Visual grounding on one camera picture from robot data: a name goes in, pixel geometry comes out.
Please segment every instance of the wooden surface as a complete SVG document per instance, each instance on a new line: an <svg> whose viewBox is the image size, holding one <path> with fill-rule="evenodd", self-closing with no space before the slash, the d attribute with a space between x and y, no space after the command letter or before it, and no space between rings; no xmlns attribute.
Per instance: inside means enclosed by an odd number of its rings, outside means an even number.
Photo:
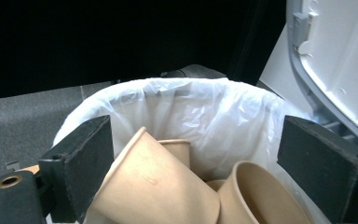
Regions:
<svg viewBox="0 0 358 224"><path fill-rule="evenodd" d="M39 166L35 165L35 166L30 166L21 170L27 170L27 171L31 171L32 173L36 174L36 172L39 171Z"/></svg>

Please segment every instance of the white lid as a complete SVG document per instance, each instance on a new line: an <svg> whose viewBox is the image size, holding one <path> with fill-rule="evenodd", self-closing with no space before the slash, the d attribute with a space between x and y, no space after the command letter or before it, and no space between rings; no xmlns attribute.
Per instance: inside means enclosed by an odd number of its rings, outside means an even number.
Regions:
<svg viewBox="0 0 358 224"><path fill-rule="evenodd" d="M345 122L358 128L358 1L304 0L302 6L289 1L287 19L294 68L301 76L305 71L313 83L304 81L318 90L310 89L324 95L320 101L358 133Z"/></svg>

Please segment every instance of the crumpled plastic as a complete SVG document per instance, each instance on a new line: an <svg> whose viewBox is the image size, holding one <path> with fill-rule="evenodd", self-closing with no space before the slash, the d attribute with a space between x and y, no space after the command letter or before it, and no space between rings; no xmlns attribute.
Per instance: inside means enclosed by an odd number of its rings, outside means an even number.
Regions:
<svg viewBox="0 0 358 224"><path fill-rule="evenodd" d="M115 157L139 128L158 140L191 142L191 170L204 180L227 178L237 161L271 171L314 223L328 223L277 161L285 115L312 119L274 93L226 78L149 78L117 84L86 99L65 120L54 145L82 122L110 115Z"/></svg>

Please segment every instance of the black background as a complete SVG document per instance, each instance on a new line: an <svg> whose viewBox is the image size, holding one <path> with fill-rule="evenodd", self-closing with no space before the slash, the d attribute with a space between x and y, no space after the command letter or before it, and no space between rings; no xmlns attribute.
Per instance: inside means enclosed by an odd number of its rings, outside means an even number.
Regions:
<svg viewBox="0 0 358 224"><path fill-rule="evenodd" d="M0 97L192 63L255 84L284 13L284 0L0 1Z"/></svg>

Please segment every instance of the trash can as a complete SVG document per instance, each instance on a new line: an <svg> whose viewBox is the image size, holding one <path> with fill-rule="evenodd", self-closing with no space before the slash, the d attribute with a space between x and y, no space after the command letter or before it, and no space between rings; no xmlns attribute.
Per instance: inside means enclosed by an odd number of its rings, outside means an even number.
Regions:
<svg viewBox="0 0 358 224"><path fill-rule="evenodd" d="M311 117L274 93L226 78L120 83L98 91L76 108L54 145L82 122L102 115L111 117L115 157L143 126L158 140L188 139L191 170L201 179L227 178L237 161L253 161L283 182L314 223L328 222L276 163L284 116Z"/></svg>

